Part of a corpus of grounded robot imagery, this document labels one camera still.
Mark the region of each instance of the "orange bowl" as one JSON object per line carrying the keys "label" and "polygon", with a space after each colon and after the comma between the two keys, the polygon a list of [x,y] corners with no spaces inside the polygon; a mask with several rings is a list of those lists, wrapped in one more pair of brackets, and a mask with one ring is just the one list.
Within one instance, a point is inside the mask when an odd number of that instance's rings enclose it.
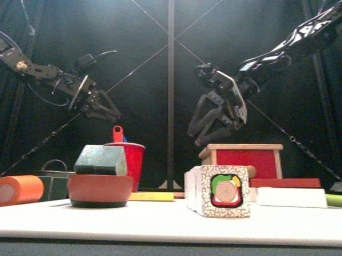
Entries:
{"label": "orange bowl", "polygon": [[74,174],[68,177],[71,204],[83,208],[123,207],[133,185],[134,178],[130,176]]}

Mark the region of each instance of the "red box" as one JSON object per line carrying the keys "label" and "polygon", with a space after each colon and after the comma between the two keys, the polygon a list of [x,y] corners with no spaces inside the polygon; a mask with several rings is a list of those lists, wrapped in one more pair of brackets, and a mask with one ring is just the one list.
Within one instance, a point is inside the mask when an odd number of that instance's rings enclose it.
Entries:
{"label": "red box", "polygon": [[199,153],[203,165],[245,165],[257,169],[256,178],[282,178],[281,144],[209,144]]}

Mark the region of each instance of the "orange roll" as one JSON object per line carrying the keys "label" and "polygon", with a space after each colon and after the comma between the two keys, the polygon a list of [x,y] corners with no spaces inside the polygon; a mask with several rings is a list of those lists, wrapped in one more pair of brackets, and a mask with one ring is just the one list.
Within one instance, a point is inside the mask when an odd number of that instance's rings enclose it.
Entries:
{"label": "orange roll", "polygon": [[38,176],[20,175],[0,178],[0,206],[38,202],[43,192],[44,185]]}

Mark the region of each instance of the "white table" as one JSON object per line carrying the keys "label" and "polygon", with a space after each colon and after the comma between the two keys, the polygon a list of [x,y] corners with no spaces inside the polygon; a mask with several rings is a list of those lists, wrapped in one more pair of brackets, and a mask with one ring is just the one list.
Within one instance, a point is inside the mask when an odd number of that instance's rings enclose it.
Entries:
{"label": "white table", "polygon": [[253,205],[250,218],[205,218],[174,202],[75,208],[70,200],[0,208],[0,237],[113,242],[342,247],[342,208]]}

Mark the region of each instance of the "box with sticker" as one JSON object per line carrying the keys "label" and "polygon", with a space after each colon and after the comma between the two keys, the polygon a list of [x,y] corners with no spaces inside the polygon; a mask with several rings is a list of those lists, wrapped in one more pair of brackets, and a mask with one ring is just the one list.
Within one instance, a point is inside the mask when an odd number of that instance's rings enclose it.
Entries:
{"label": "box with sticker", "polygon": [[252,215],[246,166],[195,166],[185,176],[187,207],[205,217]]}

